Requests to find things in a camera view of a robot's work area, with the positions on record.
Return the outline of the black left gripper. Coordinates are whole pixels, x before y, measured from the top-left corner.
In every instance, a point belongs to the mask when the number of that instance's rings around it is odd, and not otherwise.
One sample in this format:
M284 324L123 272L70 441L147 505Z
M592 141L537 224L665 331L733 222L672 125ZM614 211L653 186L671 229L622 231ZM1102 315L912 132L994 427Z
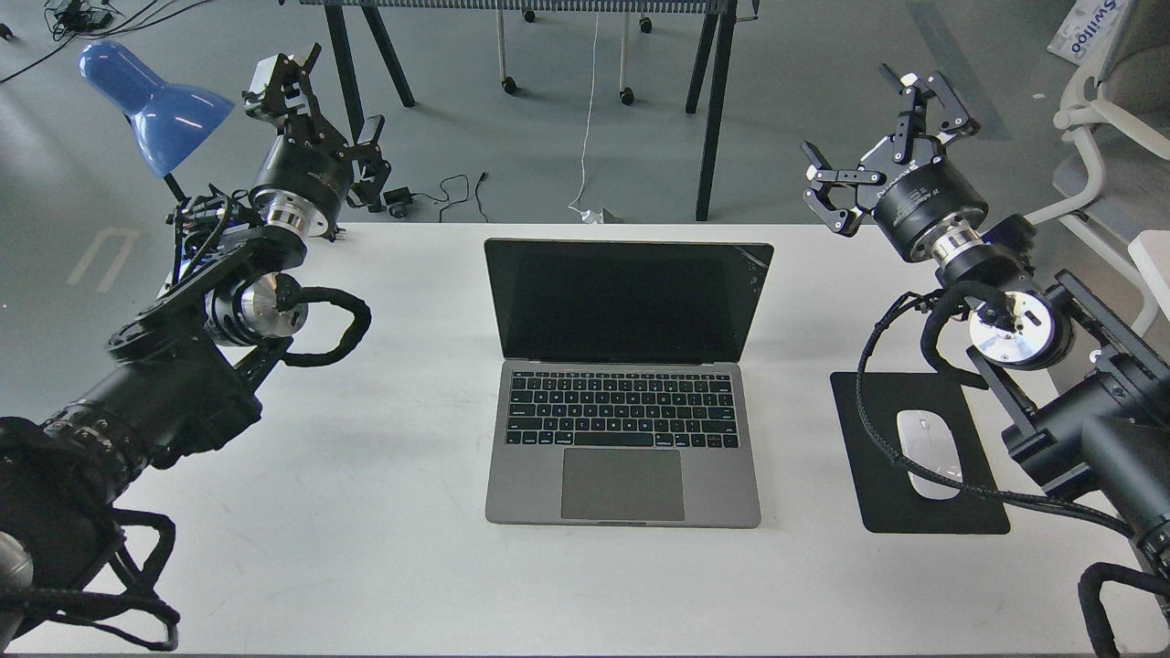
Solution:
M314 96L310 74L321 52L316 43L304 59L278 53L259 61L250 87L242 92L246 115L270 124L278 136L248 200L263 222L304 239L335 240L344 200L371 213L385 210L383 191L391 164L379 142L383 115L363 121L355 145L346 150L347 162L333 158L344 153L346 138Z

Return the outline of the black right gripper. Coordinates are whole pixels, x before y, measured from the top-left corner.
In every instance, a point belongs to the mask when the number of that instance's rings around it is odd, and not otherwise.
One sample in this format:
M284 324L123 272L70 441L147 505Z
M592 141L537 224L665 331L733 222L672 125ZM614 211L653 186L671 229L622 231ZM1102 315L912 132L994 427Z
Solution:
M899 258L921 262L931 255L927 238L931 229L958 220L978 228L987 215L987 203L947 159L949 142L979 133L980 124L941 71L931 71L927 78L915 71L900 76L886 63L880 64L880 71L901 96L893 133L862 155L859 163L863 170L831 167L815 144L801 142L801 153L810 163L803 200L837 237L854 237L868 213ZM932 101L941 109L935 131L928 128ZM830 196L835 189L853 190L854 196L859 189L862 211L837 207Z

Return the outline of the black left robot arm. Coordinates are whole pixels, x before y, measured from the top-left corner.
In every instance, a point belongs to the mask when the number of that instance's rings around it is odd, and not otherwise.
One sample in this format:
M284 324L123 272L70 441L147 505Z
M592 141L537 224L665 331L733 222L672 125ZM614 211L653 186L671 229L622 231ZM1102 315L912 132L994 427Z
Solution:
M330 366L369 333L359 297L290 275L310 237L337 237L343 206L379 208L391 171L381 116L350 143L321 112L319 53L259 63L245 112L275 128L274 146L252 189L208 196L184 196L173 170L230 101L166 82L112 40L80 54L80 74L121 109L176 196L176 255L159 297L109 338L112 373L44 421L4 417L4 644L53 621L176 649L179 612L154 591L176 525L113 501L146 468L250 429L278 364Z

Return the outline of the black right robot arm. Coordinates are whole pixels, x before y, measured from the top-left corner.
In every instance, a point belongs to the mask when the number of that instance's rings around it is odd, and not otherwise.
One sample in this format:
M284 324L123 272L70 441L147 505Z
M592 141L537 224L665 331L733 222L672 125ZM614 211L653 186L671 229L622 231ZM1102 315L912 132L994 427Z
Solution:
M909 263L936 263L940 288L907 292L874 325L856 364L856 413L895 467L927 482L1123 535L1138 569L1095 563L1078 584L1090 646L1120 653L1101 589L1117 582L1166 599L1166 383L1161 355L1071 270L1042 288L1028 263L1035 225L1020 214L982 229L989 206L954 167L947 145L980 126L941 71L895 75L901 108L892 133L854 167L834 167L803 142L803 200L839 237L872 218ZM1012 425L1010 457L1040 495L957 482L915 462L878 433L863 400L867 362L885 330L925 311L920 352L962 388L994 392Z

